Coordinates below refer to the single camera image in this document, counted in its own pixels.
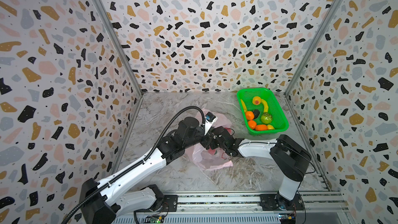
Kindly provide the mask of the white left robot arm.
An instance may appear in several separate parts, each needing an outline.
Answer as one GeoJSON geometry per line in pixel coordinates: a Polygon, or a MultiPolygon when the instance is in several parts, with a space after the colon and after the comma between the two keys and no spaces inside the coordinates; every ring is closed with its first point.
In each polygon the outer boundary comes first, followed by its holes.
{"type": "Polygon", "coordinates": [[[80,195],[86,223],[111,224],[125,212],[163,209],[164,194],[156,185],[135,192],[131,199],[124,194],[151,173],[184,155],[187,148],[211,140],[209,131],[217,117],[209,112],[204,120],[201,123],[194,117],[186,117],[176,130],[162,136],[153,149],[134,163],[100,181],[87,180],[80,195]]]}

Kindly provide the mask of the orange fruit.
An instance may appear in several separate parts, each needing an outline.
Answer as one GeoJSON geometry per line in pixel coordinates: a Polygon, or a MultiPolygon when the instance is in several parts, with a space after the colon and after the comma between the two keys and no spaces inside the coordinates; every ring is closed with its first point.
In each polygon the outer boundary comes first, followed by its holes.
{"type": "Polygon", "coordinates": [[[247,121],[247,123],[248,123],[248,126],[249,126],[252,130],[255,130],[255,129],[256,129],[257,123],[256,123],[254,120],[249,120],[249,121],[247,121]]]}
{"type": "Polygon", "coordinates": [[[268,126],[266,124],[258,124],[255,127],[256,131],[266,131],[268,130],[268,126]]]}
{"type": "Polygon", "coordinates": [[[245,117],[248,121],[251,121],[255,119],[255,114],[252,111],[246,111],[245,117]]]}

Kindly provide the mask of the dark avocado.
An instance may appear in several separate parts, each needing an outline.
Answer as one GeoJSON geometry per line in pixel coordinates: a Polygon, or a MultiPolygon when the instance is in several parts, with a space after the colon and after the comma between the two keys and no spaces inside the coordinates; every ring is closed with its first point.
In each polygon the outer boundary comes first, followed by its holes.
{"type": "Polygon", "coordinates": [[[254,119],[257,119],[260,116],[260,114],[261,114],[261,112],[259,110],[253,110],[252,112],[253,112],[253,115],[254,115],[254,119]]]}

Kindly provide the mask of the pink plastic bag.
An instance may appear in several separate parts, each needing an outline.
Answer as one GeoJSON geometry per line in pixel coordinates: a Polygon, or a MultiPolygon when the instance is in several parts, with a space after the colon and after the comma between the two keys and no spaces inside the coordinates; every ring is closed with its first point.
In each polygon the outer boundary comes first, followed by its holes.
{"type": "MultiPolygon", "coordinates": [[[[217,112],[213,114],[217,117],[213,127],[222,126],[232,134],[233,131],[230,130],[232,122],[224,114],[217,112]]],[[[215,171],[233,166],[231,157],[221,148],[206,150],[201,144],[196,144],[186,150],[186,155],[202,171],[215,171]]]]}

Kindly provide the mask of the green fruit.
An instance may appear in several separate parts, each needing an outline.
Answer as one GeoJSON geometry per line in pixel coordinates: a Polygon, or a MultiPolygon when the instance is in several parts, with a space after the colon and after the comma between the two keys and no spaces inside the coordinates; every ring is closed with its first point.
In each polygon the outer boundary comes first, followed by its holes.
{"type": "Polygon", "coordinates": [[[260,117],[260,120],[263,124],[271,124],[273,120],[273,116],[270,113],[263,113],[260,117]]]}

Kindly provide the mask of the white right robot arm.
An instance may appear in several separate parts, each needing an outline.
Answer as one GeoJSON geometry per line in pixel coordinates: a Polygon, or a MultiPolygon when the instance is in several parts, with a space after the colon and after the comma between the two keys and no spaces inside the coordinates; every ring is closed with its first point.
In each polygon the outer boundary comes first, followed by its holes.
{"type": "Polygon", "coordinates": [[[311,164],[311,155],[291,137],[281,134],[267,141],[234,138],[224,127],[211,128],[211,149],[221,148],[231,157],[260,157],[272,159],[284,178],[276,196],[269,201],[271,209],[287,210],[294,205],[298,189],[311,164]]]}

